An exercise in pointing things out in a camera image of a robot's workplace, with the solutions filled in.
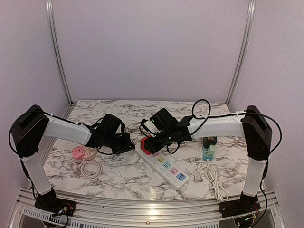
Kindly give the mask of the pink round power strip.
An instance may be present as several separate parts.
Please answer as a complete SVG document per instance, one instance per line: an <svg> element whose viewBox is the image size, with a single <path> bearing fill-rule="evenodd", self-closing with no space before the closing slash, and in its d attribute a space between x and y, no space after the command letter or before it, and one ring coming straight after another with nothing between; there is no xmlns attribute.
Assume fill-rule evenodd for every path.
<svg viewBox="0 0 304 228"><path fill-rule="evenodd" d="M81 158L82 161L90 161L97 154L97 149L95 149L95 148L83 148L83 151L84 151L85 154Z"/></svg>

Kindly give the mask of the dark green cube plug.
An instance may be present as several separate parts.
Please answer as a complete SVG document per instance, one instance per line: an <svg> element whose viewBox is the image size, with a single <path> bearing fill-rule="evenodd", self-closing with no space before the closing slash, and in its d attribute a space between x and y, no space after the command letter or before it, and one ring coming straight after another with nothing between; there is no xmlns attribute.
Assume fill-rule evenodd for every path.
<svg viewBox="0 0 304 228"><path fill-rule="evenodd" d="M217 141L217 137L204 137L203 146L208 148L210 145L216 145Z"/></svg>

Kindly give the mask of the teal power strip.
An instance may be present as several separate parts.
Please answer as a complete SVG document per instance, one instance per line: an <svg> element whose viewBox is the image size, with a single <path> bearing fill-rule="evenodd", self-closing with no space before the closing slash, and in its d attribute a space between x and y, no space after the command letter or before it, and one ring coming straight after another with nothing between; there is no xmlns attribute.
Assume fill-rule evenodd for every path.
<svg viewBox="0 0 304 228"><path fill-rule="evenodd" d="M214 158L215 149L216 149L216 147L213 144L210 144L208 146L208 148L203 146L202 147L202 158L203 158L203 160L204 161L209 161L209 162L212 161L213 158Z"/></svg>

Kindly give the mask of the red cube socket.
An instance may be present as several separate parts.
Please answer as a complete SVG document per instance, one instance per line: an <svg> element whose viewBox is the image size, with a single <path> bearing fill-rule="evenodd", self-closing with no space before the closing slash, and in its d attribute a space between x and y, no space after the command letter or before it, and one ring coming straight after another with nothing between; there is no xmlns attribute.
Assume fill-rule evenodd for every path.
<svg viewBox="0 0 304 228"><path fill-rule="evenodd" d="M146 141L149 137L151 137L151 135L148 135L148 136L146 136L146 137L144 137L144 138L142 138L142 139L140 140L140 148L141 148L141 150L142 150L145 154L147 154L147 155L151 155L151 152L148 151L148 150L145 148L145 141Z"/></svg>

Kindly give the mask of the pink cube socket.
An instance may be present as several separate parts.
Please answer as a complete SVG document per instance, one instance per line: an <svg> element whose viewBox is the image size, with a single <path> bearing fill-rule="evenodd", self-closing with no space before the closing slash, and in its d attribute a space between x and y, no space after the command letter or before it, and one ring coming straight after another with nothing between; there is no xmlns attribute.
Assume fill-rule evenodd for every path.
<svg viewBox="0 0 304 228"><path fill-rule="evenodd" d="M76 160L82 159L86 154L82 146L75 147L71 153Z"/></svg>

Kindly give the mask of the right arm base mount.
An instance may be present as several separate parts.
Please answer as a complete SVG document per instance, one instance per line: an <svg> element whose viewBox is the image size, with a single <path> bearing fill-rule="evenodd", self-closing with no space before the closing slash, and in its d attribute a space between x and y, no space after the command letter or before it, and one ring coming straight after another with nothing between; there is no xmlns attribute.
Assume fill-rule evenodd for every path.
<svg viewBox="0 0 304 228"><path fill-rule="evenodd" d="M225 201L219 204L219 212L223 218L237 216L260 210L261 206L257 195L254 197L241 193L240 198L231 201Z"/></svg>

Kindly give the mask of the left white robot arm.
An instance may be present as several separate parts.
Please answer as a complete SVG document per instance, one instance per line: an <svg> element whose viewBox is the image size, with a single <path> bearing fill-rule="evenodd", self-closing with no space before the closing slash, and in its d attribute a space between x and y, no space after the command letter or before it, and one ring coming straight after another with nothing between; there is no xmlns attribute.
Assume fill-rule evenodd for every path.
<svg viewBox="0 0 304 228"><path fill-rule="evenodd" d="M100 150L106 147L112 154L121 154L135 149L130 134L125 131L121 119L106 114L93 125L76 123L32 105L11 125L8 142L18 155L25 173L42 195L41 203L49 211L56 211L60 201L53 196L51 184L40 161L38 151L43 138L61 139Z"/></svg>

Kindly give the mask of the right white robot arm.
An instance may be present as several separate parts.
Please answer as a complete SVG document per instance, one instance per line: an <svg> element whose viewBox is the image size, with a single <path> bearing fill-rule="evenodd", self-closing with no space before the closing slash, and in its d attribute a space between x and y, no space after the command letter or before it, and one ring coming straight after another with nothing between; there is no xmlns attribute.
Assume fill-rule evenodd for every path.
<svg viewBox="0 0 304 228"><path fill-rule="evenodd" d="M149 119L143 119L140 128L151 134L144 141L144 148L150 153L156 153L173 143L180 145L193 139L228 136L245 138L249 163L242 191L244 196L235 203L237 211L245 213L254 205L252 197L257 195L267 173L269 156L276 149L271 146L273 131L268 120L276 122L254 105L230 114L191 114L179 121L162 108Z"/></svg>

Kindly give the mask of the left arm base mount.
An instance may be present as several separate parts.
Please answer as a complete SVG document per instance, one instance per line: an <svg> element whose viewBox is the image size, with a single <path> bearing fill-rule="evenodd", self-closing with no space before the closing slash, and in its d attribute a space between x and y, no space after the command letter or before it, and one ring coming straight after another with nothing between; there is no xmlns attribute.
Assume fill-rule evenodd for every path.
<svg viewBox="0 0 304 228"><path fill-rule="evenodd" d="M35 207L41 210L52 212L54 215L68 215L73 216L76 207L76 202L57 197L45 198L38 195L35 198Z"/></svg>

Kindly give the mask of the white multicolour power strip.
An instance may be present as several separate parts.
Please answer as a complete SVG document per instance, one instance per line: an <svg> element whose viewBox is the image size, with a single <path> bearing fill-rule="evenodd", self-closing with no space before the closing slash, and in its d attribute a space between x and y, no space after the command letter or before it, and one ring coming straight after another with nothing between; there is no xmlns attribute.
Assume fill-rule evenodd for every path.
<svg viewBox="0 0 304 228"><path fill-rule="evenodd" d="M159 152L147 155L140 149L139 145L136 145L136 149L134 151L175 190L180 190L187 187L190 180L190 175L175 165L165 155Z"/></svg>

